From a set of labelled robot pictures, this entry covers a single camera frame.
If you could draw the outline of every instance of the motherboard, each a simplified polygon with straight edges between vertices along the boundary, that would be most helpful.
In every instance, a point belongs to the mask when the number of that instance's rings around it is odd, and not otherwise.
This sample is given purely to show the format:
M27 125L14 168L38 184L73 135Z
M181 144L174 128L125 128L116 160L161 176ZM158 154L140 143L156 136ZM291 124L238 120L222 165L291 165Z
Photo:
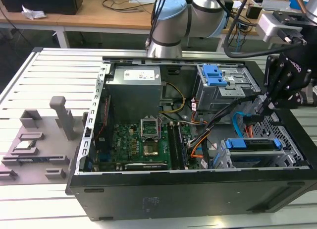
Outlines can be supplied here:
M128 171L142 170L149 164L160 170L182 169L189 166L186 153L187 142L192 139L189 125L158 124L158 131L152 121L145 121L142 126L116 124L111 150L97 151L94 167L98 168L98 171ZM181 134L173 135L171 132L174 128L180 129ZM158 138L146 137L154 136L156 133Z

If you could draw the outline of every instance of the paper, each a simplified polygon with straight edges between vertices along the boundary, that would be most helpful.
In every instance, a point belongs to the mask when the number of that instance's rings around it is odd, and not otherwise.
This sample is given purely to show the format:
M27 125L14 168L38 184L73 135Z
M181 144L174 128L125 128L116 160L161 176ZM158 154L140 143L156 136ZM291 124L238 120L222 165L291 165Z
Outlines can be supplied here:
M25 8L23 5L22 5L22 14L24 16L26 16L27 18L31 19L31 20L34 20L34 18L43 18L43 17L46 17L46 15L44 14L43 11L33 11L33 10L29 10L27 8Z
M233 1L233 6L232 6L232 8L239 8L240 6L241 6L241 1Z

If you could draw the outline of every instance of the metal slotted surface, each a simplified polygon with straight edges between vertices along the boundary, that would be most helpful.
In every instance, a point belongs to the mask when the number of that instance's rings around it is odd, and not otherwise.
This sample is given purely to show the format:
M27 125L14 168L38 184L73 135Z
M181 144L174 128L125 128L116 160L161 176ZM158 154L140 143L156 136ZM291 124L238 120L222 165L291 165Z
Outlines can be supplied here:
M25 108L55 116L52 96L66 98L66 107L80 116L89 109L102 56L144 57L144 51L96 49L43 49L31 53L15 78L0 95L0 159L8 151ZM184 57L228 59L222 53L184 52ZM264 70L265 57L254 57ZM294 110L308 135L317 141L316 109ZM65 184L0 187L0 228L90 229L313 229L317 228L317 191L303 195L274 214L199 218L91 222L75 197L64 193Z

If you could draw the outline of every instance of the chip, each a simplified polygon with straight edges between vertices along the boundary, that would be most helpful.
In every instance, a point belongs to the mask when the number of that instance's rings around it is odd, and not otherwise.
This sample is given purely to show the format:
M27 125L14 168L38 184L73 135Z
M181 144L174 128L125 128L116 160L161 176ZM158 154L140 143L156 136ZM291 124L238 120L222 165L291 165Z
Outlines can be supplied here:
M144 156L158 156L158 142L146 141L143 143L143 155Z

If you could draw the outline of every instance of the black computer case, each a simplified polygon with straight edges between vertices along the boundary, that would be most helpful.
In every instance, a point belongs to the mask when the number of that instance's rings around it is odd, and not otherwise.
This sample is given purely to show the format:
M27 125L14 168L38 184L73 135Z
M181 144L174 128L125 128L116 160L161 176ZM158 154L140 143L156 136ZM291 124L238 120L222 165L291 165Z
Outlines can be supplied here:
M34 11L75 15L83 0L1 0L9 12L21 12L22 5Z
M263 90L262 71L244 63ZM276 212L317 189L317 147L290 110L275 113L310 169L75 174L70 188L92 221Z

